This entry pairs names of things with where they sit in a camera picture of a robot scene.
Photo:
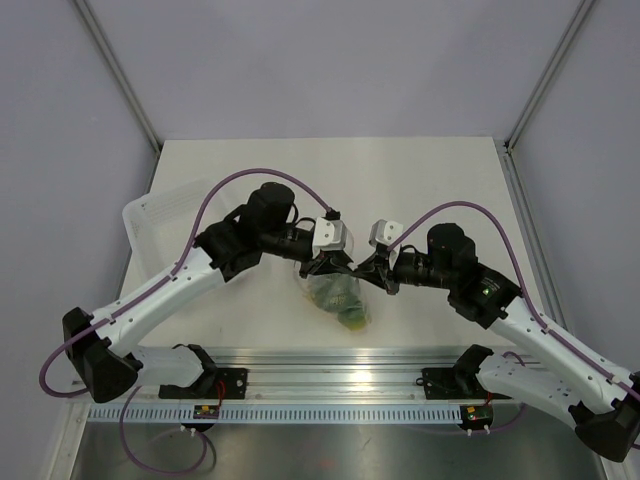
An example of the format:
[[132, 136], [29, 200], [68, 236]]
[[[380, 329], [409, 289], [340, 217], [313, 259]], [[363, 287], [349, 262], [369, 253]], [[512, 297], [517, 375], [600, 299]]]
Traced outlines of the clear dotted zip bag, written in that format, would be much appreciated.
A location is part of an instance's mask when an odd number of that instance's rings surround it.
[[371, 318], [360, 282], [353, 275], [350, 238], [320, 245], [313, 234], [311, 245], [311, 259], [294, 265], [303, 296], [346, 330], [365, 330]]

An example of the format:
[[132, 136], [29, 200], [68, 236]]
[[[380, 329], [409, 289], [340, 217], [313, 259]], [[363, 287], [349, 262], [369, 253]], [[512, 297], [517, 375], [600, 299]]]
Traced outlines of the green netted melon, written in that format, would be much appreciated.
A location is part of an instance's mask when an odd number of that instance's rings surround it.
[[314, 276], [308, 282], [308, 291], [311, 301], [329, 313], [362, 307], [360, 285], [346, 274]]

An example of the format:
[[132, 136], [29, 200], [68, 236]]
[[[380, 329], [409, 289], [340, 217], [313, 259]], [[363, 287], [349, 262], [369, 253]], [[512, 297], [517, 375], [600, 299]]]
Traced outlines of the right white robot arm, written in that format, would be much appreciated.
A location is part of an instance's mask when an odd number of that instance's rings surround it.
[[480, 263], [475, 243], [454, 223], [427, 234], [427, 250], [396, 246], [402, 225], [377, 221], [369, 243], [374, 254], [356, 271], [389, 294], [400, 286], [447, 291], [455, 312], [532, 355], [539, 372], [512, 364], [488, 347], [472, 345], [445, 378], [463, 397], [503, 395], [568, 425], [596, 454], [623, 461], [639, 436], [639, 376], [594, 352], [528, 305], [522, 287]]

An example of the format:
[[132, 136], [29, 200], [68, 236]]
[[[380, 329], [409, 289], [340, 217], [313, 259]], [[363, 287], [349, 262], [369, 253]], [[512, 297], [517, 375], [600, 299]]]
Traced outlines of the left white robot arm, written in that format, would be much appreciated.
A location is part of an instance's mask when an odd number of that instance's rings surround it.
[[197, 232], [172, 267], [107, 307], [79, 307], [62, 320], [65, 353], [97, 403], [134, 387], [156, 386], [168, 399], [214, 398], [221, 393], [218, 367], [196, 344], [143, 347], [158, 325], [197, 297], [257, 266], [263, 255], [299, 264], [301, 277], [346, 273], [349, 232], [329, 210], [305, 230], [290, 219], [293, 191], [268, 182], [223, 220]]

